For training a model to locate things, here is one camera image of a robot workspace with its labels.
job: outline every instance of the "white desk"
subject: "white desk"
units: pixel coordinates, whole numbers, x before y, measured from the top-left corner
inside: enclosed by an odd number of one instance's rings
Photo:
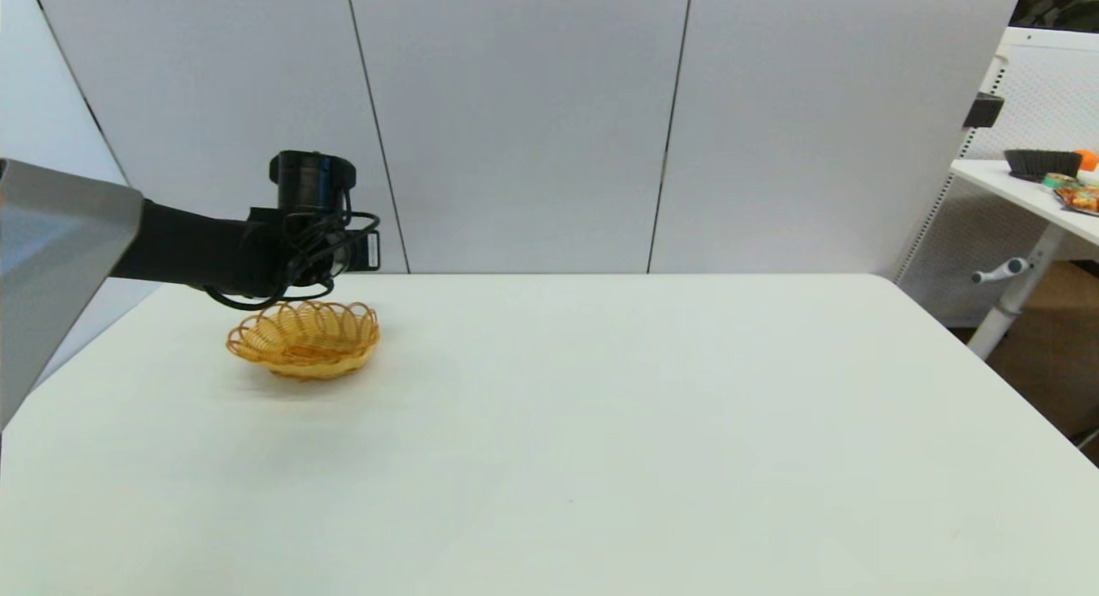
[[[1031,269],[1017,276],[969,341],[969,349],[988,357],[1022,311],[1042,276],[1050,269],[1065,233],[1075,233],[1099,245],[1099,218],[1065,210],[1046,186],[1009,175],[1004,161],[954,161],[951,173],[1048,221],[1045,232],[1028,256]]]
[[[0,594],[1095,594],[1099,471],[872,276],[342,276],[367,368],[165,287],[4,432]]]

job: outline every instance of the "wire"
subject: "wire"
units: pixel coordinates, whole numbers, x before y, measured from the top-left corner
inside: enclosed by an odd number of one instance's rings
[[[335,289],[335,275],[333,275],[331,269],[329,269],[317,280],[318,284],[324,286],[324,291],[309,296],[286,295],[290,286],[297,284],[301,278],[301,275],[314,266],[314,264],[322,261],[326,256],[335,254],[342,249],[347,251],[347,249],[356,244],[357,241],[362,241],[369,236],[370,233],[376,232],[378,225],[381,223],[381,219],[374,213],[352,211],[351,191],[344,189],[343,194],[344,209],[338,212],[322,213],[320,217],[318,217],[318,213],[313,212],[293,212],[287,213],[284,217],[284,243],[297,254],[291,257],[289,262],[287,262],[282,286],[279,287],[278,291],[275,291],[274,295],[259,302],[238,302],[229,298],[227,295],[223,294],[223,291],[217,287],[206,286],[203,287],[203,290],[206,290],[211,298],[215,299],[215,301],[221,305],[236,310],[247,311],[264,310],[267,307],[278,303],[279,301],[293,302],[313,300],[317,298],[323,298],[324,296],[331,294],[333,289]],[[291,219],[296,218],[308,219],[310,224],[296,233],[293,238],[287,236],[286,234],[289,231],[289,225],[287,223]],[[370,221],[367,227],[355,230],[353,233],[348,234],[346,228],[349,227],[352,220],[356,218],[369,219]],[[329,236],[333,234],[336,235],[337,240],[325,246]],[[345,268],[346,264],[344,264],[343,267],[336,272],[336,275],[341,274]]]
[[[281,287],[274,296],[267,298],[266,300],[264,300],[262,302],[257,302],[257,303],[237,302],[236,300],[231,300],[231,299],[229,299],[229,297],[226,297],[224,294],[222,294],[220,290],[218,290],[217,287],[209,287],[209,286],[207,286],[207,287],[203,287],[202,289],[211,298],[213,298],[214,301],[217,301],[218,303],[221,303],[221,305],[225,305],[229,308],[234,308],[236,310],[264,310],[267,307],[271,307],[271,306],[277,305],[278,301],[282,299],[282,296],[286,295],[286,289],[287,288],[286,287]]]

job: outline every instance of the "snack package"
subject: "snack package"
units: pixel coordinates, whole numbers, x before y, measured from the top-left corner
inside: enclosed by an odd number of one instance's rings
[[[1069,210],[1099,216],[1099,186],[1061,186],[1053,194]]]

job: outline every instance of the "pegboard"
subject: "pegboard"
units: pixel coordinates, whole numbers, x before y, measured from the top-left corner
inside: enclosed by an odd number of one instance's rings
[[[1004,150],[1099,150],[1099,35],[1009,29],[984,91],[1003,96],[996,125],[972,130],[958,158],[1002,158]],[[1007,287],[969,276],[1025,256],[1045,221],[961,178],[946,177],[902,258],[896,282],[947,325],[975,325]],[[1072,246],[1069,256],[1095,255]]]

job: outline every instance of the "orange wicker basket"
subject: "orange wicker basket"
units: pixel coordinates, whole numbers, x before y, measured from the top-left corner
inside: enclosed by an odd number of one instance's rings
[[[225,347],[276,375],[333,379],[360,368],[379,338],[378,318],[362,302],[284,302],[244,319]]]

